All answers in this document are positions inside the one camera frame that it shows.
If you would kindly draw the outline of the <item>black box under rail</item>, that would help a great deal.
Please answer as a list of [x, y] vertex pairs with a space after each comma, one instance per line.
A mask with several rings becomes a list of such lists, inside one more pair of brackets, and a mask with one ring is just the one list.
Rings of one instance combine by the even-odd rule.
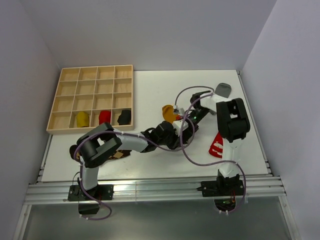
[[79, 203], [78, 204], [78, 213], [80, 215], [96, 215], [100, 210], [99, 203]]

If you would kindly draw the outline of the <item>wooden compartment tray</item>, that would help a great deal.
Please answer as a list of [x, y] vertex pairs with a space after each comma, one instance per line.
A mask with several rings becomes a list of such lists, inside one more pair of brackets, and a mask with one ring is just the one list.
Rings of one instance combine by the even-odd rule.
[[[119, 125], [123, 109], [131, 110], [131, 123]], [[134, 67], [106, 65], [67, 67], [60, 72], [47, 132], [52, 135], [86, 133], [99, 125], [99, 114], [111, 111], [116, 129], [134, 129]], [[89, 127], [78, 128], [78, 112], [89, 114]]]

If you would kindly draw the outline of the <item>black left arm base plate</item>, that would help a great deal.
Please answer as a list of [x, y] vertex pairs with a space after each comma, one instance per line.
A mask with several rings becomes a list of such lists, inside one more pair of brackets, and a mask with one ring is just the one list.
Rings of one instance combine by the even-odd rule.
[[[112, 184], [100, 185], [86, 190], [86, 192], [92, 197], [99, 201], [108, 201], [113, 199], [114, 186]], [[92, 199], [83, 193], [79, 185], [71, 185], [69, 188], [69, 193], [67, 200], [69, 202], [78, 201], [91, 201]]]

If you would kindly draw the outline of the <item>mustard yellow striped sock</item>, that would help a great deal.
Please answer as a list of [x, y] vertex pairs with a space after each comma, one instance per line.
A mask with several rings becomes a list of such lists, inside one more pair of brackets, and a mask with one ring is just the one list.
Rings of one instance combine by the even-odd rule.
[[162, 107], [162, 116], [165, 121], [172, 124], [174, 121], [176, 121], [178, 115], [174, 113], [173, 106], [167, 104]]

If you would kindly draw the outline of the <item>aluminium rail frame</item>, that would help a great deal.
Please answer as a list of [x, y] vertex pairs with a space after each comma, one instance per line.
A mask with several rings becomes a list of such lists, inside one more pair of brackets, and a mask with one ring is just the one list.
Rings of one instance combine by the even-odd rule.
[[[143, 111], [143, 90], [145, 84], [155, 81], [176, 81], [175, 93], [186, 84], [195, 84], [202, 79], [208, 84], [227, 83], [231, 85], [232, 95], [247, 99], [241, 73], [238, 70], [168, 70], [168, 71], [135, 71], [133, 85], [135, 87], [135, 103], [133, 111]], [[287, 193], [279, 176], [274, 176], [269, 166], [264, 147], [254, 118], [250, 119], [251, 130], [248, 145], [252, 147], [252, 155], [241, 161], [246, 166], [248, 198], [275, 197], [279, 201], [279, 210], [287, 228], [288, 239], [299, 240], [297, 224], [290, 208]], [[74, 163], [65, 163], [66, 154], [61, 152], [63, 146], [69, 146], [81, 136], [80, 132], [53, 134], [49, 137], [39, 177], [35, 184], [28, 186], [21, 214], [14, 233], [14, 239], [21, 240], [26, 235], [31, 210], [37, 205], [57, 205], [67, 203], [67, 187], [71, 184], [69, 177], [76, 171]], [[102, 182], [114, 184], [116, 201], [124, 202], [159, 202], [197, 200], [201, 196], [192, 190], [193, 185], [208, 180], [213, 175], [204, 169], [196, 169], [184, 158], [180, 157], [172, 173], [159, 169], [150, 175], [152, 164], [146, 160], [135, 162], [132, 171], [120, 168], [115, 174], [102, 169]]]

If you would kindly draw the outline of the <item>rolled red sock in tray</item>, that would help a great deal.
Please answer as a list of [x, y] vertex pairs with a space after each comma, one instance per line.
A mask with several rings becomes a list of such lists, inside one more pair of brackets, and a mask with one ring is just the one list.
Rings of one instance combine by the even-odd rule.
[[111, 123], [112, 112], [109, 110], [102, 110], [98, 116], [99, 125], [103, 123]]

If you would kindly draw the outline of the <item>grey sock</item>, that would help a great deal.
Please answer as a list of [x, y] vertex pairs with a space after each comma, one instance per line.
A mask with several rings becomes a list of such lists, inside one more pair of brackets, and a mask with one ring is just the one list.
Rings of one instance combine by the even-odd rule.
[[232, 87], [227, 83], [219, 83], [214, 91], [216, 95], [219, 95], [224, 98], [229, 98], [232, 91]]

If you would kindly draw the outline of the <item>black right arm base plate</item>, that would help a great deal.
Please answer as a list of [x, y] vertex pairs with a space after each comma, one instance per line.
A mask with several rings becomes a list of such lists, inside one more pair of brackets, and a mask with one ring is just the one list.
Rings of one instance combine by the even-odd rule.
[[245, 187], [242, 180], [233, 183], [213, 180], [202, 181], [196, 190], [201, 192], [203, 197], [231, 197], [242, 196]]

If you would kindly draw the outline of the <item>rolled black sock in tray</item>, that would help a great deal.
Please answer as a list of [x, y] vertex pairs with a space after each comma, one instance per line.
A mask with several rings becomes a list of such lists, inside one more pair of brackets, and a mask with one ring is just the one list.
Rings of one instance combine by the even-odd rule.
[[117, 119], [119, 126], [130, 125], [132, 120], [132, 112], [130, 109], [123, 109]]

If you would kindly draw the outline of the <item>brown argyle sock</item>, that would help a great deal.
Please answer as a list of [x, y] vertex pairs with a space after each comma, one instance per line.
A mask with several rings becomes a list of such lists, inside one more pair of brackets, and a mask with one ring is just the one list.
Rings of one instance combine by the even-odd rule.
[[[70, 157], [74, 158], [74, 153], [77, 149], [77, 145], [71, 145], [69, 148], [69, 154]], [[108, 160], [118, 160], [123, 159], [131, 155], [131, 150], [118, 150], [116, 153], [114, 153], [112, 156], [108, 158]]]

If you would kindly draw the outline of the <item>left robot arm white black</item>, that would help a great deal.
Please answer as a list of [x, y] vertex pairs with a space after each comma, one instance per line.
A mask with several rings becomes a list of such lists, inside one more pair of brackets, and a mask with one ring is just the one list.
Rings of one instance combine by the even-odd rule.
[[122, 133], [109, 123], [103, 123], [69, 147], [70, 157], [81, 166], [79, 194], [86, 200], [96, 197], [99, 167], [114, 160], [118, 152], [149, 153], [159, 146], [176, 150], [180, 145], [178, 132], [168, 121], [138, 133]]

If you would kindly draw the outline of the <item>rolled mustard sock in tray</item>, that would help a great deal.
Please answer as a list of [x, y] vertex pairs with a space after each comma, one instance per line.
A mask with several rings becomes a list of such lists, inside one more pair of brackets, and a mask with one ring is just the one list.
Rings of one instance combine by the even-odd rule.
[[90, 126], [90, 116], [84, 111], [80, 111], [76, 115], [76, 126], [78, 128], [87, 128]]

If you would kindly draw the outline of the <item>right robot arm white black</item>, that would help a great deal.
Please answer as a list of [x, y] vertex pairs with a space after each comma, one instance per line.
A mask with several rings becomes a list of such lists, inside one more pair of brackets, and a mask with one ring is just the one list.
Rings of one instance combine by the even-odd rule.
[[251, 129], [243, 99], [229, 99], [211, 91], [197, 92], [190, 99], [191, 107], [197, 113], [191, 118], [200, 121], [212, 110], [216, 112], [217, 129], [222, 138], [222, 159], [216, 180], [202, 181], [198, 191], [203, 197], [236, 197], [246, 195], [247, 180], [240, 167], [240, 148]]

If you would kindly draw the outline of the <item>red white fluffy sock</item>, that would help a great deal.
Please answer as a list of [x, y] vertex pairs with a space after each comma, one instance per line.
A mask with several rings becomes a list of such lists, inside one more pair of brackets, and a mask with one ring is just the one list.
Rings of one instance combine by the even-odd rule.
[[218, 132], [213, 140], [213, 142], [211, 143], [208, 153], [216, 158], [222, 158], [223, 156], [223, 138], [220, 135], [220, 133]]

